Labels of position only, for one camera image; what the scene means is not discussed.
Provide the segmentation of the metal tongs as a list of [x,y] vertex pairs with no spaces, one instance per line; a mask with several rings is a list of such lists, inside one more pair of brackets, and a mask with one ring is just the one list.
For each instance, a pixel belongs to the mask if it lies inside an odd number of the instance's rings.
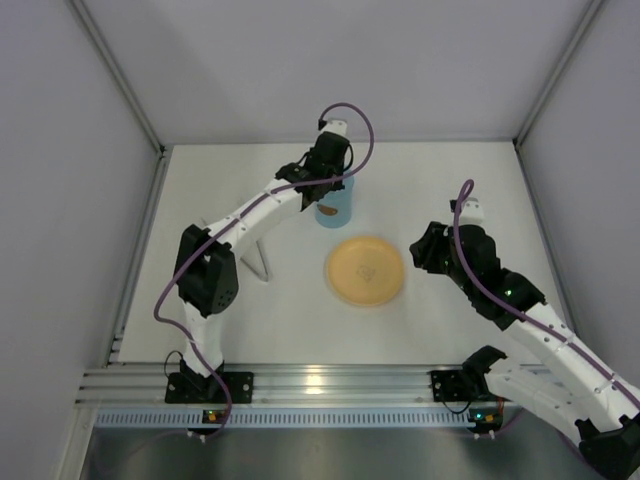
[[[260,281],[267,283],[271,278],[271,270],[260,239],[254,239],[247,231],[249,225],[240,217],[231,229],[219,236],[217,242],[220,244],[229,243],[233,246],[235,260],[237,264],[243,264]],[[241,249],[236,248],[235,238],[242,237]]]

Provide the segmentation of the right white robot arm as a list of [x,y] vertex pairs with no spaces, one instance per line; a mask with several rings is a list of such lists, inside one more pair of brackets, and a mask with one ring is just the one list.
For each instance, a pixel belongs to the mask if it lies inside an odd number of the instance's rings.
[[638,387],[606,366],[534,284],[501,265],[483,228],[432,221],[409,251],[416,268],[451,279],[481,317],[554,377],[545,380],[485,346],[462,367],[475,397],[516,402],[561,432],[605,479],[628,479],[638,471]]

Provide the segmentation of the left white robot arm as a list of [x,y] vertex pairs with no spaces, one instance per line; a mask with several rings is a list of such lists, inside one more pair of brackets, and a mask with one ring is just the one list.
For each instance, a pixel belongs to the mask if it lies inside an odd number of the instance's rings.
[[238,263],[249,247],[282,221],[303,212],[329,192],[352,155],[344,120],[329,120],[301,160],[282,166],[264,190],[235,212],[182,234],[175,273],[185,313],[187,347],[179,370],[169,375],[168,404],[222,403],[222,336],[239,293]]

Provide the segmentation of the light blue cylindrical container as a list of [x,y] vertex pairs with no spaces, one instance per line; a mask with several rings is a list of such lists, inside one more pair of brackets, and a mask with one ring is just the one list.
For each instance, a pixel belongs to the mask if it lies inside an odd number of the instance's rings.
[[342,181],[343,188],[327,193],[315,206],[316,222],[330,229],[345,226],[352,216],[354,178]]

